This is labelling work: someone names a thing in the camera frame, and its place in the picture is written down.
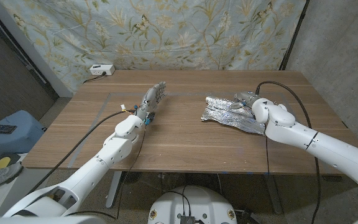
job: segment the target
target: table top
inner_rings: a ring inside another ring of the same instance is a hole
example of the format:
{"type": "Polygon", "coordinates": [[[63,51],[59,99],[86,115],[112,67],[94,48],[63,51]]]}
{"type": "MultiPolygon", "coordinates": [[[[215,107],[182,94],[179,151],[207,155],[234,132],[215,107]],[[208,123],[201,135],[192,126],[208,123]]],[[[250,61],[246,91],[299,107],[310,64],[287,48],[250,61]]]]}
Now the table top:
{"type": "MultiPolygon", "coordinates": [[[[23,165],[52,168],[98,121],[120,111],[121,104],[127,108],[138,105],[149,88],[166,81],[167,96],[158,104],[155,120],[147,126],[133,171],[265,174],[269,169],[272,174],[315,174],[314,157],[304,150],[269,139],[266,150],[265,136],[215,121],[201,121],[207,95],[231,99],[236,92],[254,91],[266,80],[289,86],[301,98],[313,129],[358,147],[357,138],[300,72],[117,70],[113,76],[80,87],[25,157],[23,165]]],[[[260,94],[285,104],[298,122],[306,124],[300,106],[285,89],[266,84],[260,94]]],[[[81,167],[127,115],[119,114],[101,124],[60,168],[81,167]]],[[[140,142],[112,169],[128,170],[140,142]]],[[[321,161],[320,171],[340,174],[321,161]]]]}

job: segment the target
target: floral curtain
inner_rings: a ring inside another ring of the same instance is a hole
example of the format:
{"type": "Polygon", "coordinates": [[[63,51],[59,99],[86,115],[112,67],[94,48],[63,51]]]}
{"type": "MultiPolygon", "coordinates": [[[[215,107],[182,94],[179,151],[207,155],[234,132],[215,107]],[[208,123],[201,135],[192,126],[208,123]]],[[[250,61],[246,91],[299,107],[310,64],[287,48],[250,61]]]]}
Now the floral curtain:
{"type": "Polygon", "coordinates": [[[0,0],[69,90],[116,69],[276,70],[306,0],[0,0]]]}

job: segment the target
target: electrical outlet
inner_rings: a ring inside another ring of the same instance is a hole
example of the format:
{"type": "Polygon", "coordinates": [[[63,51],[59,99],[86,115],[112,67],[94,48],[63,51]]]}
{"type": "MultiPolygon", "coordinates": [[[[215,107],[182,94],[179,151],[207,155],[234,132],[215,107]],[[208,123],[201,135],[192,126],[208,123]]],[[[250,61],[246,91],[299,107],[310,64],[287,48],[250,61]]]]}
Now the electrical outlet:
{"type": "Polygon", "coordinates": [[[90,68],[92,75],[102,75],[106,72],[106,75],[112,75],[116,70],[113,65],[92,65],[90,68]]]}

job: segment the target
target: black cable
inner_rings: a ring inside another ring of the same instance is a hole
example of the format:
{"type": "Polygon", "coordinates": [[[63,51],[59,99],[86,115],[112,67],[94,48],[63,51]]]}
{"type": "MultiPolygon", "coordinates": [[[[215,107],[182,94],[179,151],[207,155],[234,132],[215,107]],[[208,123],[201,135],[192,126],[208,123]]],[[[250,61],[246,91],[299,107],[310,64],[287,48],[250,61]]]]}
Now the black cable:
{"type": "Polygon", "coordinates": [[[270,175],[270,167],[269,167],[269,153],[267,152],[267,136],[266,137],[266,160],[267,160],[267,178],[270,175]]]}
{"type": "MultiPolygon", "coordinates": [[[[187,184],[185,185],[185,187],[183,188],[183,191],[181,192],[181,201],[183,203],[183,215],[185,215],[185,199],[183,199],[185,197],[185,189],[187,187],[187,184]]],[[[191,210],[190,210],[190,204],[189,204],[189,217],[191,216],[191,210]]]]}
{"type": "MultiPolygon", "coordinates": [[[[302,110],[303,110],[303,113],[305,114],[306,122],[308,123],[308,127],[311,129],[311,123],[310,123],[309,115],[308,115],[308,112],[306,111],[305,106],[303,106],[302,101],[301,101],[301,100],[299,99],[299,97],[295,94],[295,92],[292,91],[292,90],[291,90],[289,87],[287,87],[286,85],[281,84],[281,83],[279,83],[279,82],[275,82],[275,81],[264,81],[264,82],[259,83],[258,87],[256,88],[255,94],[258,95],[258,94],[259,94],[259,91],[260,91],[260,86],[263,85],[263,84],[266,84],[266,83],[279,85],[279,86],[283,87],[284,89],[288,90],[288,91],[295,97],[295,99],[297,100],[297,102],[298,102],[299,105],[301,106],[301,108],[302,108],[302,110]]],[[[316,209],[314,210],[313,217],[312,217],[312,219],[311,219],[311,223],[312,223],[312,224],[314,223],[314,220],[315,220],[315,218],[316,218],[317,211],[318,211],[318,209],[319,209],[319,207],[320,207],[320,201],[321,201],[320,168],[319,168],[319,164],[318,164],[318,159],[317,159],[317,157],[314,157],[314,162],[315,162],[315,164],[316,164],[316,176],[317,176],[318,195],[317,195],[316,209]]]]}
{"type": "Polygon", "coordinates": [[[285,70],[285,68],[287,67],[288,59],[290,58],[293,45],[295,43],[296,37],[298,36],[299,29],[302,25],[302,21],[305,18],[306,10],[308,8],[309,2],[310,2],[310,0],[306,0],[305,6],[303,7],[302,13],[299,17],[298,25],[296,25],[295,31],[293,33],[290,46],[288,47],[287,51],[284,54],[284,57],[283,57],[283,60],[281,61],[279,70],[285,70]]]}
{"type": "Polygon", "coordinates": [[[92,81],[96,81],[97,79],[103,77],[106,75],[106,72],[103,72],[101,75],[97,76],[97,77],[94,77],[94,78],[90,78],[88,80],[85,80],[82,84],[86,83],[86,82],[92,82],[92,81]]]}
{"type": "Polygon", "coordinates": [[[160,174],[161,177],[161,195],[163,194],[163,187],[162,187],[162,173],[160,174]]]}
{"type": "MultiPolygon", "coordinates": [[[[165,193],[175,193],[175,194],[181,195],[182,199],[185,198],[186,201],[187,201],[187,205],[189,206],[189,216],[190,216],[190,214],[191,214],[190,202],[189,202],[189,200],[187,199],[187,197],[184,194],[181,194],[181,193],[173,191],[173,190],[166,191],[165,193]]],[[[185,214],[185,202],[184,201],[183,201],[183,214],[185,214]]]]}
{"type": "Polygon", "coordinates": [[[142,150],[143,140],[144,140],[144,136],[145,136],[145,135],[146,135],[146,127],[144,128],[144,134],[143,134],[143,138],[142,138],[142,144],[140,145],[139,152],[138,152],[137,155],[136,155],[136,158],[135,158],[134,163],[131,165],[131,167],[129,168],[127,174],[125,175],[124,180],[122,181],[122,184],[121,184],[121,187],[120,187],[120,188],[121,188],[121,192],[120,192],[119,201],[118,201],[117,219],[118,219],[118,217],[119,217],[119,207],[121,206],[122,192],[124,191],[124,183],[125,183],[125,180],[126,180],[127,177],[128,177],[129,172],[132,170],[133,166],[135,165],[135,163],[136,163],[136,161],[137,161],[137,158],[139,157],[140,151],[142,150]]]}
{"type": "Polygon", "coordinates": [[[263,85],[263,84],[267,84],[267,83],[279,85],[279,86],[283,87],[284,89],[288,90],[288,91],[293,95],[293,97],[295,97],[295,99],[297,100],[297,102],[298,102],[299,105],[301,106],[301,108],[302,108],[302,110],[303,110],[303,113],[305,114],[306,121],[307,121],[307,123],[308,123],[309,128],[311,128],[311,123],[310,123],[309,115],[308,115],[308,112],[306,111],[305,106],[303,106],[303,103],[302,103],[301,99],[299,99],[299,97],[295,94],[295,92],[292,91],[288,86],[286,86],[286,85],[284,85],[284,84],[281,84],[281,83],[279,83],[279,82],[275,82],[275,81],[264,81],[264,82],[259,83],[258,87],[256,88],[255,94],[256,94],[256,95],[259,95],[260,86],[263,85]]]}
{"type": "Polygon", "coordinates": [[[221,191],[221,195],[223,196],[221,179],[219,178],[219,174],[216,174],[216,176],[218,177],[219,190],[221,191]]]}
{"type": "Polygon", "coordinates": [[[42,178],[42,180],[40,180],[31,190],[29,193],[27,193],[27,195],[29,195],[30,193],[32,193],[33,191],[35,191],[73,152],[74,150],[81,144],[81,142],[83,142],[86,137],[88,137],[101,123],[103,123],[105,120],[117,115],[117,114],[121,114],[121,113],[125,113],[125,111],[120,111],[117,113],[113,113],[112,115],[109,115],[107,117],[105,117],[103,120],[101,120],[98,124],[96,124],[92,129],[90,129],[82,138],[80,141],[78,141],[78,143],[73,147],[72,150],[70,150],[70,152],[67,153],[67,155],[61,159],[61,161],[55,165],[54,168],[52,168],[47,175],[45,175],[45,177],[42,178]]]}
{"type": "Polygon", "coordinates": [[[77,215],[77,214],[84,214],[84,213],[97,213],[97,214],[100,214],[100,215],[105,215],[105,216],[107,216],[107,217],[109,217],[109,218],[112,218],[112,219],[114,219],[114,220],[117,220],[116,217],[114,217],[114,216],[112,216],[112,215],[109,215],[109,214],[107,214],[107,213],[104,213],[104,212],[99,212],[99,211],[80,211],[80,212],[73,212],[73,213],[70,213],[70,214],[68,214],[68,215],[66,215],[66,216],[77,215]]]}

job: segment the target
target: yellow insole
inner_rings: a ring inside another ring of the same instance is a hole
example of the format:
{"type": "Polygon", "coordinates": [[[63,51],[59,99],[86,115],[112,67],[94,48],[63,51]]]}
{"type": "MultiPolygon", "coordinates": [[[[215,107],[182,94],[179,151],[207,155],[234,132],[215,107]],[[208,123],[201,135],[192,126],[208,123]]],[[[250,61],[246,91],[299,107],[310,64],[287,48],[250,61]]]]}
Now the yellow insole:
{"type": "Polygon", "coordinates": [[[11,161],[10,157],[3,157],[2,159],[0,159],[0,169],[7,167],[10,161],[11,161]]]}

